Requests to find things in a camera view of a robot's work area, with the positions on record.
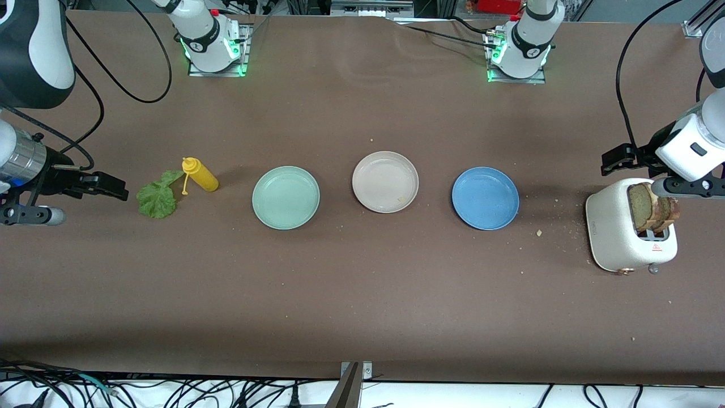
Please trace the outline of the light crust bread slice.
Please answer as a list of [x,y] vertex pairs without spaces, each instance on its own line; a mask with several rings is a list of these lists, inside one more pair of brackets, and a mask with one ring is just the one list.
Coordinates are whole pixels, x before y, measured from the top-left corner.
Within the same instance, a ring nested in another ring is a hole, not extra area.
[[627,189],[634,229],[638,234],[653,230],[660,222],[662,209],[659,197],[651,189],[650,182],[632,184]]

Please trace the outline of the green lettuce leaf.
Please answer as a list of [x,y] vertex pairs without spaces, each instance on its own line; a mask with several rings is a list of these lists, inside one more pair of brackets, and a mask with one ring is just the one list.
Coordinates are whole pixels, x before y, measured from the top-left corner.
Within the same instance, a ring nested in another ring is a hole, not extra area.
[[178,204],[172,184],[183,175],[183,171],[180,170],[165,171],[157,181],[140,188],[135,195],[138,212],[150,219],[165,219],[172,215]]

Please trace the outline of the yellow squeeze bottle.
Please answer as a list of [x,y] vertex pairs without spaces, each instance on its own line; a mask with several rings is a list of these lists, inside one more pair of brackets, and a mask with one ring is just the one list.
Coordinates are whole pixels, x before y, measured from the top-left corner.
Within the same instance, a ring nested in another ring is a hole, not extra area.
[[183,196],[189,194],[187,191],[189,179],[192,179],[192,181],[201,186],[201,188],[208,193],[212,193],[219,188],[218,179],[199,159],[192,157],[183,158],[182,171],[185,174],[182,190]]

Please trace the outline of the blue round plate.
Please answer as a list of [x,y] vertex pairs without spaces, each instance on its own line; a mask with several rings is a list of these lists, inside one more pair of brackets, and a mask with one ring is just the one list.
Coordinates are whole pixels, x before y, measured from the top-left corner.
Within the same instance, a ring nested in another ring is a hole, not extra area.
[[470,168],[456,178],[451,204],[459,218],[477,230],[494,231],[509,225],[520,206],[518,189],[502,171],[487,166]]

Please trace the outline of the mint green round plate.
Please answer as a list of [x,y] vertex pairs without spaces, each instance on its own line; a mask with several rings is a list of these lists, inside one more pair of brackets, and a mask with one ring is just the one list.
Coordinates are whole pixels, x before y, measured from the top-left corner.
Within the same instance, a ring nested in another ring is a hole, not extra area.
[[252,192],[252,209],[262,224],[292,230],[315,216],[321,201],[318,181],[297,166],[279,166],[265,173]]

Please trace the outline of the beige round plate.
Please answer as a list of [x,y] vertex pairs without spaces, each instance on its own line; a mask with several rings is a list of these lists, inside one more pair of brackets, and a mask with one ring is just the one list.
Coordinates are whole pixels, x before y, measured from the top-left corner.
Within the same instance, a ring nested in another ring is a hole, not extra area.
[[352,189],[366,209],[391,214],[406,209],[419,192],[419,173],[404,155],[378,151],[365,156],[355,166]]

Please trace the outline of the dark crust bread slice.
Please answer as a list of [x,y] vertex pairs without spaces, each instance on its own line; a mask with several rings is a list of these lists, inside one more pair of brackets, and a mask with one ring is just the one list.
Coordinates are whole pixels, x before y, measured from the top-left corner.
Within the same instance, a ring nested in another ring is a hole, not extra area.
[[674,197],[659,197],[655,211],[655,222],[652,231],[660,234],[680,217],[680,206],[678,199]]

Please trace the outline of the white two-slot toaster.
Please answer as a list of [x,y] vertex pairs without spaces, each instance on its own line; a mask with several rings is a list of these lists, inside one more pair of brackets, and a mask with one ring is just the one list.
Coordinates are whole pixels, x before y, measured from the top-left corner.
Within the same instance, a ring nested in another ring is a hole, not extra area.
[[588,242],[601,269],[616,274],[640,269],[656,273],[658,266],[672,261],[678,253],[673,225],[660,233],[651,229],[637,231],[629,189],[652,183],[646,178],[625,178],[587,197]]

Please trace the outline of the red box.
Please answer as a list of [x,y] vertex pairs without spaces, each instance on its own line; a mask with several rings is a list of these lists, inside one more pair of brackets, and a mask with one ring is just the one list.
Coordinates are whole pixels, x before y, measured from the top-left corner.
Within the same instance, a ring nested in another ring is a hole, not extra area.
[[516,15],[524,0],[475,0],[476,10],[492,15]]

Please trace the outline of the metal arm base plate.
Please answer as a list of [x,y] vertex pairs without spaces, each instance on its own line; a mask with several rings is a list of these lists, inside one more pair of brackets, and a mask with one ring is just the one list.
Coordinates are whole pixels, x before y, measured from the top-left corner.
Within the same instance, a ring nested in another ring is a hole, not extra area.
[[182,39],[190,77],[245,77],[254,26],[218,16],[216,39],[202,44]]
[[508,34],[509,31],[502,25],[482,34],[484,44],[490,46],[485,52],[487,81],[489,83],[544,84],[543,66],[552,45],[545,44],[542,47],[521,52],[515,44],[509,43]]

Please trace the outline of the aluminium profile rail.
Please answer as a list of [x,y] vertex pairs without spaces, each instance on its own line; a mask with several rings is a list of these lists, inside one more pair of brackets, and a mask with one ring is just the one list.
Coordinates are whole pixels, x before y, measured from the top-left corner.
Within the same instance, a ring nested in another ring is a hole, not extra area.
[[689,19],[682,23],[686,38],[701,38],[707,28],[725,12],[725,0],[707,0]]

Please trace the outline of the silver metal frame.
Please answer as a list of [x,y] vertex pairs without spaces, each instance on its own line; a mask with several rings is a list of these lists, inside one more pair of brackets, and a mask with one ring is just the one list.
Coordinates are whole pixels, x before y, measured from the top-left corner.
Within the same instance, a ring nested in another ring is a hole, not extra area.
[[414,18],[413,0],[331,0],[331,16],[382,16]]

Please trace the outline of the grey metal post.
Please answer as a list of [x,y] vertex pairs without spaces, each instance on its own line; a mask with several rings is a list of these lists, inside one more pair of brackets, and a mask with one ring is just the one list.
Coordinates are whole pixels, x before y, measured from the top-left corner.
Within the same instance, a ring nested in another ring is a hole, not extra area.
[[325,408],[359,408],[364,374],[363,362],[347,363]]

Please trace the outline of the silver table clamp bracket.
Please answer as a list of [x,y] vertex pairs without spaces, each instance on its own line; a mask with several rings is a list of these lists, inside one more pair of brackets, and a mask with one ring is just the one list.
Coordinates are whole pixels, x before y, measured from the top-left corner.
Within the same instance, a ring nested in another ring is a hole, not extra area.
[[[353,362],[342,362],[341,364],[341,371],[340,371],[340,377],[342,378],[345,372],[347,371],[347,368],[350,364]],[[370,361],[363,361],[359,362],[360,366],[360,372],[362,372],[362,379],[370,380],[373,378],[373,363]]]

